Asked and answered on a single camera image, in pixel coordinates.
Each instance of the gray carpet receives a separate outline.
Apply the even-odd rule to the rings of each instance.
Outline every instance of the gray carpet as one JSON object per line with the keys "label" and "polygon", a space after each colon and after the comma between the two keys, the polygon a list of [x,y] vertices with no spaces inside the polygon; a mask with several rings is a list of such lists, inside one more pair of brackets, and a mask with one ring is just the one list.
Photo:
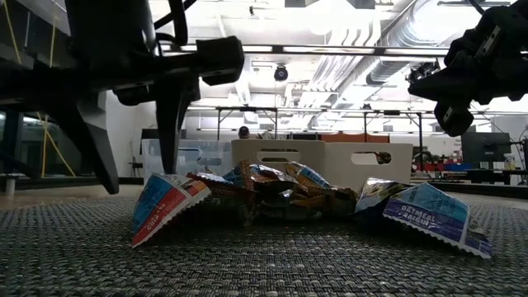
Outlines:
{"label": "gray carpet", "polygon": [[528,211],[472,205],[491,261],[348,223],[185,222],[130,248],[133,199],[0,212],[0,295],[528,295]]}

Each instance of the blue wrapper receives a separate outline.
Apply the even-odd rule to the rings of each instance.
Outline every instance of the blue wrapper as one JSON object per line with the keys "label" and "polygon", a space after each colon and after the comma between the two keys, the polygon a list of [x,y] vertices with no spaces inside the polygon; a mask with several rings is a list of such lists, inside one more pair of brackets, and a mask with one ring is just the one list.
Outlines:
{"label": "blue wrapper", "polygon": [[469,207],[429,184],[392,195],[383,216],[474,255],[492,255],[491,244],[471,218]]}

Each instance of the clear plastic container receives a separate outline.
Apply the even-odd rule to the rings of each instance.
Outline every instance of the clear plastic container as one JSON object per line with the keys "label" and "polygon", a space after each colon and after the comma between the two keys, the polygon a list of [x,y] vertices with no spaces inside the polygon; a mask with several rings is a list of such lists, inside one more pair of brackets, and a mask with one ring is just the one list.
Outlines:
{"label": "clear plastic container", "polygon": [[[152,173],[163,173],[159,139],[143,139],[144,181]],[[186,175],[188,172],[214,172],[223,176],[232,169],[231,143],[223,141],[180,140],[176,171]]]}

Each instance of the security camera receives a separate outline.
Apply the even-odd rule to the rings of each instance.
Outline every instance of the security camera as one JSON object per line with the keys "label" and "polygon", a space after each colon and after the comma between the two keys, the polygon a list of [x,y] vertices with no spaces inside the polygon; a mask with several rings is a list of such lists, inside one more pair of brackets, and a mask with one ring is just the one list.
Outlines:
{"label": "security camera", "polygon": [[286,70],[286,66],[277,66],[277,69],[275,70],[275,75],[273,77],[277,82],[284,82],[286,79],[288,79],[288,70]]}

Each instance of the computer monitor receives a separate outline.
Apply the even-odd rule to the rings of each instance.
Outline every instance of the computer monitor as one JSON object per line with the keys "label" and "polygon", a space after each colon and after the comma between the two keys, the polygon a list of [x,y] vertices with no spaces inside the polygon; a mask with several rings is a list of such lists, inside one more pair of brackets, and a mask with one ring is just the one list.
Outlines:
{"label": "computer monitor", "polygon": [[461,140],[464,163],[504,162],[504,154],[512,152],[508,133],[466,132]]}

